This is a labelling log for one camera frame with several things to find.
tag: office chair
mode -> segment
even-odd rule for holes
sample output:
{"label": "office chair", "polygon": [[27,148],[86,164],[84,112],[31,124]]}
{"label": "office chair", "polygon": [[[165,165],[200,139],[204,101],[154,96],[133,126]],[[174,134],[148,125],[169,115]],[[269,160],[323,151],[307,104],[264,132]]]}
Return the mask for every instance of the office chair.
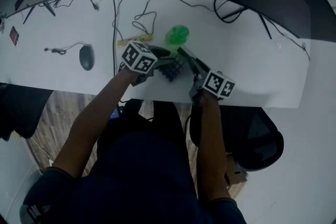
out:
{"label": "office chair", "polygon": [[[283,137],[262,108],[220,106],[226,152],[245,171],[264,169],[282,155]],[[202,108],[193,106],[190,136],[198,147],[201,138]]]}

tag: white wall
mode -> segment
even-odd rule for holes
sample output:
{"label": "white wall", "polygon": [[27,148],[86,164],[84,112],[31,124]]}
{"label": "white wall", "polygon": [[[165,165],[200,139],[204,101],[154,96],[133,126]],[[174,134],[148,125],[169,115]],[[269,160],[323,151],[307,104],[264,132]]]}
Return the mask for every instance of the white wall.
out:
{"label": "white wall", "polygon": [[0,214],[8,224],[20,224],[20,206],[39,176],[23,138],[13,133],[8,142],[0,140]]}

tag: black computer mouse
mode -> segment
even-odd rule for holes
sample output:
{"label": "black computer mouse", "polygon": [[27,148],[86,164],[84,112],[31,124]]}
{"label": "black computer mouse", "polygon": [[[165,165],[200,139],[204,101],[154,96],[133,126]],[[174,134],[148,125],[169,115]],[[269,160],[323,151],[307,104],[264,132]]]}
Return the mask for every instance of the black computer mouse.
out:
{"label": "black computer mouse", "polygon": [[89,71],[92,69],[94,64],[94,58],[91,46],[84,45],[79,50],[79,62],[85,70]]}

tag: hand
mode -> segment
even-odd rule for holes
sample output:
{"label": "hand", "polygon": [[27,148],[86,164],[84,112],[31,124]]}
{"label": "hand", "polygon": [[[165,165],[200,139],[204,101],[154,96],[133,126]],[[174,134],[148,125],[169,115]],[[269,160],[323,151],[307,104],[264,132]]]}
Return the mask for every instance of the hand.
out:
{"label": "hand", "polygon": [[213,94],[211,94],[207,90],[203,90],[203,96],[201,97],[199,103],[202,106],[207,106],[212,103],[218,104],[218,99],[217,97],[215,97]]}
{"label": "hand", "polygon": [[121,71],[130,81],[130,83],[136,82],[138,76],[141,74],[135,71],[130,70],[128,67],[124,67]]}

